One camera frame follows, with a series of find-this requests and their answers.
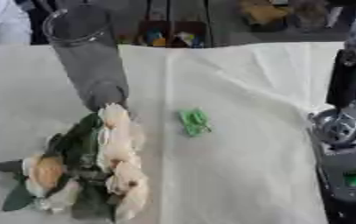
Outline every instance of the table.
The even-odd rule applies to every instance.
[[[122,45],[129,106],[149,138],[142,157],[152,189],[129,223],[325,223],[305,117],[326,108],[340,47]],[[194,107],[209,115],[212,133],[184,135],[176,112]],[[86,113],[50,46],[0,46],[0,161],[40,151],[45,137]],[[0,173],[0,206],[14,185]],[[31,207],[0,212],[8,221],[84,223]]]

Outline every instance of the person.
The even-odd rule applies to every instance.
[[[28,14],[13,0],[0,0],[0,45],[31,43]]]

